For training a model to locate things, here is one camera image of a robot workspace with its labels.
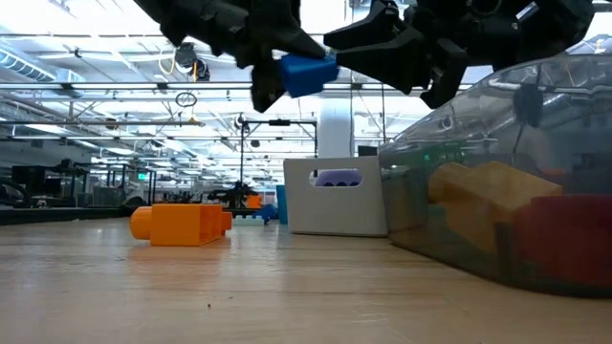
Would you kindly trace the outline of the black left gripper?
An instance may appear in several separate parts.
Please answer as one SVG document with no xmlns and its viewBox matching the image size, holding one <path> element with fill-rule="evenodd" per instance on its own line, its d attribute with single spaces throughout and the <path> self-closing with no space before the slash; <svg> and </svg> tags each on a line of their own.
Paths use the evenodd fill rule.
<svg viewBox="0 0 612 344">
<path fill-rule="evenodd" d="M 285 93 L 272 50 L 323 59 L 325 50 L 298 25 L 295 0 L 134 0 L 175 46 L 193 37 L 251 71 L 253 109 L 265 113 Z"/>
</svg>

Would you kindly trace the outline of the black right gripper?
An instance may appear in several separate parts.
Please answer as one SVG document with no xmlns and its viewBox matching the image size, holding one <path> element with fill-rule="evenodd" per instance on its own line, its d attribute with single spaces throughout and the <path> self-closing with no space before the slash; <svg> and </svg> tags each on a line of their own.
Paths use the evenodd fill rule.
<svg viewBox="0 0 612 344">
<path fill-rule="evenodd" d="M 363 19 L 326 33 L 323 43 L 339 51 L 336 61 L 342 67 L 404 94 L 423 87 L 421 99 L 435 109 L 455 97 L 468 67 L 498 70 L 517 62 L 519 23 L 503 11 L 503 3 L 416 0 L 404 11 L 410 27 L 404 31 L 393 0 L 372 0 Z"/>
</svg>

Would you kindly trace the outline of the blue toy brick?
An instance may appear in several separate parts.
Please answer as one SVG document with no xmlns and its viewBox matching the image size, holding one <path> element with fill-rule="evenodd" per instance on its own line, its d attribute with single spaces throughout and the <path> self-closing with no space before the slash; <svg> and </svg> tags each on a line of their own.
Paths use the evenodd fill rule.
<svg viewBox="0 0 612 344">
<path fill-rule="evenodd" d="M 278 210 L 273 204 L 265 204 L 252 214 L 252 217 L 260 218 L 266 225 L 270 220 L 278 219 Z"/>
<path fill-rule="evenodd" d="M 318 59 L 286 54 L 280 59 L 279 70 L 282 84 L 293 98 L 321 92 L 339 74 L 339 66 L 332 56 Z"/>
</svg>

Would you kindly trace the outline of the large green peg block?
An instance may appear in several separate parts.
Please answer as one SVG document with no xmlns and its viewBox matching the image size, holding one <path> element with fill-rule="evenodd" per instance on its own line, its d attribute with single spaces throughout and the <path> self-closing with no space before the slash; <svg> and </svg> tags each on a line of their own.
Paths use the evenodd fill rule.
<svg viewBox="0 0 612 344">
<path fill-rule="evenodd" d="M 439 142 L 435 144 L 412 144 L 400 153 L 399 160 L 410 165 L 439 164 L 449 161 L 462 161 L 465 153 L 458 142 Z"/>
</svg>

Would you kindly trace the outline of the white plastic bin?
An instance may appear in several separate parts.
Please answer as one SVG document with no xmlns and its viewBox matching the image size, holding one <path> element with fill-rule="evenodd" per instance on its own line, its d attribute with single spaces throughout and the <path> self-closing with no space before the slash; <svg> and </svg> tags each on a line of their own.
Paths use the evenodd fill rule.
<svg viewBox="0 0 612 344">
<path fill-rule="evenodd" d="M 283 163 L 289 230 L 294 234 L 385 237 L 378 158 L 291 159 Z M 339 171 L 361 177 L 332 186 L 322 177 Z"/>
</svg>

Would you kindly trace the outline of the orange toy brick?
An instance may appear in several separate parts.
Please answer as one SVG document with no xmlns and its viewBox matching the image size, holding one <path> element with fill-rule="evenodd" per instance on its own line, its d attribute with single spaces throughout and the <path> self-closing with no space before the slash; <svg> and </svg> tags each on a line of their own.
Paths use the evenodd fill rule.
<svg viewBox="0 0 612 344">
<path fill-rule="evenodd" d="M 533 198 L 561 193 L 561 185 L 498 161 L 474 167 L 448 162 L 428 182 L 429 198 L 445 210 L 447 227 L 490 254 L 497 252 L 497 225 L 510 225 Z"/>
</svg>

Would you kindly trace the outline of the large orange peg block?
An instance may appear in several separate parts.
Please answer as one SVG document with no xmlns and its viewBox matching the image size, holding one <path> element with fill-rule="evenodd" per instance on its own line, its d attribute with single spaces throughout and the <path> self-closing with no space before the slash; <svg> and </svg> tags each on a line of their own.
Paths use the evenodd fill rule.
<svg viewBox="0 0 612 344">
<path fill-rule="evenodd" d="M 153 204 L 138 207 L 130 231 L 151 246 L 200 247 L 232 228 L 232 215 L 219 204 Z"/>
</svg>

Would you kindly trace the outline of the red toy brick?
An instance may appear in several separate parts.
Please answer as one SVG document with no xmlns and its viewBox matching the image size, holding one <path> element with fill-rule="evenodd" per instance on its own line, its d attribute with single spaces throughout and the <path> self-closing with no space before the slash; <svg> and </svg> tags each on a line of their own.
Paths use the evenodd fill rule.
<svg viewBox="0 0 612 344">
<path fill-rule="evenodd" d="M 542 277 L 612 288 L 612 195 L 535 197 L 516 213 L 514 244 Z"/>
</svg>

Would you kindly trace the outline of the white square pillar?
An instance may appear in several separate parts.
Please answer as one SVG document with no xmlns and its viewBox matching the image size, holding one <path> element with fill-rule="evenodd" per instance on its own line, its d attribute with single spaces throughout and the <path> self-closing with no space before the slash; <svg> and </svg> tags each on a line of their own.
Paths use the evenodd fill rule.
<svg viewBox="0 0 612 344">
<path fill-rule="evenodd" d="M 318 155 L 321 158 L 353 156 L 353 114 L 350 98 L 325 98 L 318 118 Z"/>
</svg>

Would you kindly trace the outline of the teal plastic bin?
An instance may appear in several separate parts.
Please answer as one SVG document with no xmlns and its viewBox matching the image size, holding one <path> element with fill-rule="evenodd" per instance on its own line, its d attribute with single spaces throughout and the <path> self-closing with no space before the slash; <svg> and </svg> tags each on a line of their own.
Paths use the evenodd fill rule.
<svg viewBox="0 0 612 344">
<path fill-rule="evenodd" d="M 286 188 L 284 184 L 280 184 L 276 187 L 276 199 L 278 208 L 278 219 L 282 225 L 288 223 L 287 213 L 287 201 L 286 201 Z"/>
</svg>

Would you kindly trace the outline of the grey translucent plastic bin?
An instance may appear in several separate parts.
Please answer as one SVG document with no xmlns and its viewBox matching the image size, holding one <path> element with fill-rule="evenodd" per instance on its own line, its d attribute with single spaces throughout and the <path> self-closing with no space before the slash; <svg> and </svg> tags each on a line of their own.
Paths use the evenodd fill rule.
<svg viewBox="0 0 612 344">
<path fill-rule="evenodd" d="M 495 254 L 451 231 L 445 210 L 428 195 L 429 177 L 444 163 L 399 160 L 412 144 L 439 142 L 462 144 L 464 159 L 449 162 L 474 167 L 498 161 L 561 185 L 559 195 L 612 195 L 612 55 L 561 55 L 495 72 L 378 154 L 393 245 L 525 290 L 612 299 L 612 288 L 538 275 L 517 255 L 514 221 L 495 227 Z"/>
</svg>

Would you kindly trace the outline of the distant dark workstations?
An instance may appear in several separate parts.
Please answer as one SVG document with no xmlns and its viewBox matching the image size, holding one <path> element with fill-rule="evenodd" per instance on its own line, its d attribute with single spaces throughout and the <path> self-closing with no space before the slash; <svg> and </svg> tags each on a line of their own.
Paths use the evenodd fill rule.
<svg viewBox="0 0 612 344">
<path fill-rule="evenodd" d="M 0 226 L 121 218 L 151 205 L 157 172 L 130 163 L 16 165 L 0 174 Z"/>
</svg>

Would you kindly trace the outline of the distant black rig frame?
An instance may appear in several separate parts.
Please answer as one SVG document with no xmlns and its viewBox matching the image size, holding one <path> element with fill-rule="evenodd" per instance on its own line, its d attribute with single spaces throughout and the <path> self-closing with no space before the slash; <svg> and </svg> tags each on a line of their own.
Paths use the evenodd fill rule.
<svg viewBox="0 0 612 344">
<path fill-rule="evenodd" d="M 245 138 L 246 138 L 246 129 L 245 126 L 254 124 L 254 127 L 251 129 L 251 134 L 253 134 L 257 128 L 264 124 L 269 126 L 291 126 L 297 125 L 300 129 L 302 129 L 314 142 L 314 156 L 318 157 L 318 130 L 317 130 L 317 122 L 315 120 L 302 120 L 302 119 L 284 119 L 284 118 L 276 118 L 276 119 L 268 119 L 268 120 L 249 120 L 240 118 L 240 169 L 239 169 L 239 182 L 240 188 L 239 193 L 236 198 L 236 204 L 238 209 L 245 209 L 246 206 L 243 204 L 243 197 L 246 195 L 246 192 L 243 190 L 244 184 L 244 154 L 245 154 Z M 314 134 L 311 135 L 305 128 L 304 125 L 312 125 L 314 127 Z"/>
</svg>

